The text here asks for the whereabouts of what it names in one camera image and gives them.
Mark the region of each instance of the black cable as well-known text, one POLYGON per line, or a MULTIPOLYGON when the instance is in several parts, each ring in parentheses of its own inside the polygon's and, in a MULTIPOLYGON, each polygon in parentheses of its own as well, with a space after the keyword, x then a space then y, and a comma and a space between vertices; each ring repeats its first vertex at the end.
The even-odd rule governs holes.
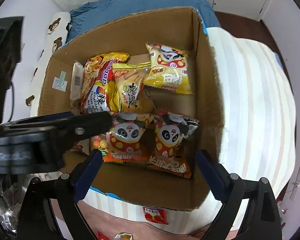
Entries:
POLYGON ((12 90, 12 106, 11 106, 11 115, 10 115, 10 118, 9 118, 8 122, 10 122, 12 120, 13 110, 14 110, 14 87, 13 87, 13 82, 12 81, 11 81, 11 90, 12 90))

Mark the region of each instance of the screw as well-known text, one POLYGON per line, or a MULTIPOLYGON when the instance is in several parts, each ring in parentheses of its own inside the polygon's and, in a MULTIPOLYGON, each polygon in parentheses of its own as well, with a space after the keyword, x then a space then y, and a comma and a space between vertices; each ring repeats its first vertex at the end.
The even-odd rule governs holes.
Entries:
POLYGON ((230 178, 233 179, 233 180, 237 180, 237 179, 239 179, 239 176, 235 173, 231 173, 230 178))
POLYGON ((84 129, 82 127, 77 127, 75 130, 74 130, 75 134, 77 135, 83 135, 84 134, 84 129))
POLYGON ((36 184, 38 182, 40 182, 40 179, 38 177, 35 177, 35 178, 31 179, 32 184, 36 184))
POLYGON ((69 173, 64 173, 61 175, 61 179, 68 179, 70 177, 69 173))
POLYGON ((261 178, 261 181, 264 183, 264 184, 267 184, 269 182, 269 180, 267 178, 261 178))

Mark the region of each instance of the rice cracker packet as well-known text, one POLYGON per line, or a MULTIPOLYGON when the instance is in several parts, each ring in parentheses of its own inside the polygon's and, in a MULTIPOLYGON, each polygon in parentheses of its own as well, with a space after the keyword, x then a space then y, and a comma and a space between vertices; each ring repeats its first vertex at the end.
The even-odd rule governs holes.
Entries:
POLYGON ((139 141, 152 120, 151 114, 113 114, 112 128, 106 134, 112 157, 118 161, 148 161, 149 152, 139 141))
POLYGON ((180 49, 146 43, 151 70, 144 84, 179 94, 192 94, 188 78, 188 54, 180 49))
POLYGON ((129 54, 111 52, 89 59, 84 67, 80 112, 91 114, 102 111, 117 112, 120 98, 114 81, 112 65, 125 62, 129 54))
POLYGON ((182 151, 176 155, 178 147, 194 133, 199 121, 185 115, 158 110, 154 115, 155 147, 149 168, 165 170, 181 177, 190 178, 191 171, 182 151))
POLYGON ((122 112, 150 113, 154 105, 142 92, 143 80, 150 72, 150 62, 139 65, 114 63, 114 79, 121 100, 122 112))

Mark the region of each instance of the white wall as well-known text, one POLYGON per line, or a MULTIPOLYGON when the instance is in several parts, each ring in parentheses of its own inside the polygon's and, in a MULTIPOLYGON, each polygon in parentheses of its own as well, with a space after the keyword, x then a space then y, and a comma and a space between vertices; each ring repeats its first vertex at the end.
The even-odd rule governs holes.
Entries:
MULTIPOLYGON (((284 58, 290 76, 297 108, 296 166, 290 181, 295 181, 300 166, 300 10, 293 0, 271 0, 263 16, 284 58)), ((283 216, 286 225, 284 239, 290 239, 300 226, 300 187, 293 200, 286 193, 282 208, 289 208, 283 216)))
MULTIPOLYGON (((22 61, 17 65, 13 83, 15 88, 15 108, 13 120, 29 117, 30 107, 25 100, 35 69, 35 63, 41 55, 47 26, 56 12, 61 9, 52 0, 5 0, 0 7, 0 18, 24 16, 22 42, 22 61)), ((11 113, 11 90, 7 91, 3 121, 6 122, 11 113)))

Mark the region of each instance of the cardboard box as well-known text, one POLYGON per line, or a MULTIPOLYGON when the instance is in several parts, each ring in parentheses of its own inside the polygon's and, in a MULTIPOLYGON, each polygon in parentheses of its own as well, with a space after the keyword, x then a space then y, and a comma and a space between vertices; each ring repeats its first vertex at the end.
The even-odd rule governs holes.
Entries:
MULTIPOLYGON (((64 71, 65 80, 70 84, 74 61, 84 65, 97 54, 120 51, 130 54, 130 63, 144 62, 149 59, 146 42, 165 44, 190 53, 189 62, 193 63, 190 64, 189 75, 193 95, 155 88, 149 90, 157 107, 200 120, 196 136, 185 145, 188 155, 197 148, 208 150, 216 158, 219 146, 216 134, 209 129, 222 127, 222 104, 209 43, 202 31, 201 20, 192 8, 167 8, 126 16, 86 32, 58 49, 47 68, 39 114, 70 111, 70 86, 62 92, 53 89, 52 83, 54 77, 59 77, 64 71)), ((66 152, 66 166, 62 171, 71 172, 84 158, 83 155, 66 152)), ((109 163, 103 163, 92 187, 142 206, 182 211, 200 206, 209 190, 197 168, 193 170, 191 179, 184 179, 167 172, 109 163)))

